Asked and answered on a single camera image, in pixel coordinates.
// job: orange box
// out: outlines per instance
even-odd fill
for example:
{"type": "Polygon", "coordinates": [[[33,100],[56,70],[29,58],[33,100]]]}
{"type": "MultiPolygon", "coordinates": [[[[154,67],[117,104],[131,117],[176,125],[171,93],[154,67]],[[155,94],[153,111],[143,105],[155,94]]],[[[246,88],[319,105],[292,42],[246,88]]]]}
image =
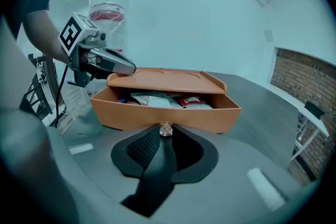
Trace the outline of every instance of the orange box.
{"type": "Polygon", "coordinates": [[[100,123],[116,129],[129,130],[169,122],[211,133],[223,133],[230,129],[241,111],[226,96],[226,84],[203,71],[138,68],[129,76],[113,73],[108,76],[106,84],[107,87],[90,101],[100,123]],[[163,91],[168,95],[200,96],[213,109],[157,108],[118,103],[126,93],[144,90],[163,91]]]}

